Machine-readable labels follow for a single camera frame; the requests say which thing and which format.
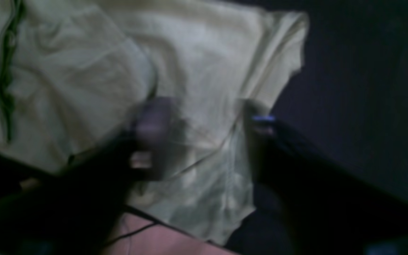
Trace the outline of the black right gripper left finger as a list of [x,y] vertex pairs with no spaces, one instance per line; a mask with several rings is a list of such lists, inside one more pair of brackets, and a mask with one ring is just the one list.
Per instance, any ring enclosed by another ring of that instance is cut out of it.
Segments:
[[175,101],[134,108],[113,137],[60,177],[0,199],[0,255],[97,255],[138,181],[170,166]]

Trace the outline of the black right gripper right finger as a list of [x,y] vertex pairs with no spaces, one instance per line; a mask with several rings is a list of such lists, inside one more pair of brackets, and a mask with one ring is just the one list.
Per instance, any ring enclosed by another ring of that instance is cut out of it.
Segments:
[[252,180],[273,192],[294,255],[408,255],[408,204],[350,176],[288,124],[243,101]]

